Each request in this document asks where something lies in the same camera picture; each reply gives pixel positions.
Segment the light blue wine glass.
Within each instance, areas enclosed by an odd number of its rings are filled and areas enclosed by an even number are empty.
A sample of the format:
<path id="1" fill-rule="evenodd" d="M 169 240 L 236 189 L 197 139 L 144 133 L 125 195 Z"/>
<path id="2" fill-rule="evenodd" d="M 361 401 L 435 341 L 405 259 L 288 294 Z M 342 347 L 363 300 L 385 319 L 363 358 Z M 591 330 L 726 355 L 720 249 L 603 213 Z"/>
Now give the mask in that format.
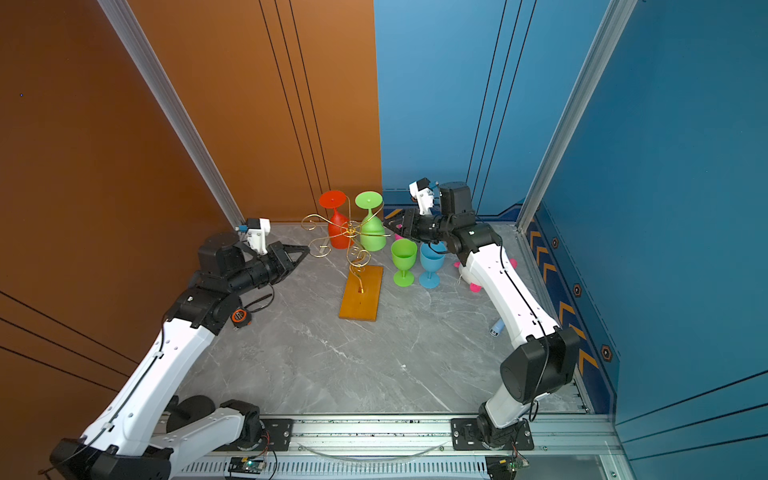
<path id="1" fill-rule="evenodd" d="M 440 284 L 438 271 L 443 267 L 446 255 L 434 255 L 428 250 L 428 244 L 422 243 L 420 247 L 420 264 L 424 272 L 419 277 L 419 283 L 426 289 L 434 289 Z"/>

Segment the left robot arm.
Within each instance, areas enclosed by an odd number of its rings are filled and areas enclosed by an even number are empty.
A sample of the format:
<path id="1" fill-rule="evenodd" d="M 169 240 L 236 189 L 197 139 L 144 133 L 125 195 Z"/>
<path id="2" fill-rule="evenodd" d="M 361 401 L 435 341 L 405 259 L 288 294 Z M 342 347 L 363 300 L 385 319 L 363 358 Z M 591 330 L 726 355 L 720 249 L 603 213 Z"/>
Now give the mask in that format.
<path id="1" fill-rule="evenodd" d="M 264 444 L 258 406 L 205 398 L 179 415 L 170 433 L 154 429 L 198 357 L 226 323 L 249 324 L 243 294 L 273 288 L 309 255 L 305 245 L 275 241 L 253 250 L 234 231 L 209 237 L 198 250 L 189 287 L 164 314 L 144 359 L 109 406 L 77 439 L 62 439 L 50 454 L 66 479 L 170 479 L 224 445 L 250 450 Z"/>

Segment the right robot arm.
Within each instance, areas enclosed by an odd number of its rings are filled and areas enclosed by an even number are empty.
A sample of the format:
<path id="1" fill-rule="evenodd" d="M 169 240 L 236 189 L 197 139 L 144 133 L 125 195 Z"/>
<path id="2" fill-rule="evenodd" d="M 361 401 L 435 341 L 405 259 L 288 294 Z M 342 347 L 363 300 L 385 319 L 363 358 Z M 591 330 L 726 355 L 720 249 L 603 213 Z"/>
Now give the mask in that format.
<path id="1" fill-rule="evenodd" d="M 512 352 L 500 365 L 502 384 L 480 406 L 476 428 L 484 446 L 510 448 L 528 430 L 540 399 L 573 380 L 581 339 L 537 302 L 502 237 L 477 219 L 466 183 L 433 188 L 422 178 L 410 184 L 409 194 L 415 207 L 387 216 L 385 227 L 417 243 L 444 244 L 457 256 L 461 277 L 488 295 L 509 336 Z"/>

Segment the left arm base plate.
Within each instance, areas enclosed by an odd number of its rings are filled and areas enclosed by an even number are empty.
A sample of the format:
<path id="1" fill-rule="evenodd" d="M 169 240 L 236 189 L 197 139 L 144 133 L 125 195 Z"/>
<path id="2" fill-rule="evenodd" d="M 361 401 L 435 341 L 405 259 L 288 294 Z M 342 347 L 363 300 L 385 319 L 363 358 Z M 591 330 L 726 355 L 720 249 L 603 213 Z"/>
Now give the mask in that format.
<path id="1" fill-rule="evenodd" d="M 261 433 L 257 441 L 248 443 L 237 440 L 215 449 L 215 452 L 255 452 L 264 450 L 285 452 L 289 450 L 294 420 L 289 418 L 272 418 L 261 420 Z"/>

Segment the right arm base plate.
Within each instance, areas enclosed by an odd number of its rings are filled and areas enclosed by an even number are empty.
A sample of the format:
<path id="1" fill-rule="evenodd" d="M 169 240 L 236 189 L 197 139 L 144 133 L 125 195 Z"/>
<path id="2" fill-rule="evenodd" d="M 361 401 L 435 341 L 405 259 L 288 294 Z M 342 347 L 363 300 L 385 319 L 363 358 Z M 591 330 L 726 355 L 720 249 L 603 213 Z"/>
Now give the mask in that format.
<path id="1" fill-rule="evenodd" d="M 485 416 L 458 417 L 449 422 L 452 448 L 456 451 L 532 451 L 535 448 L 526 419 L 496 428 Z"/>

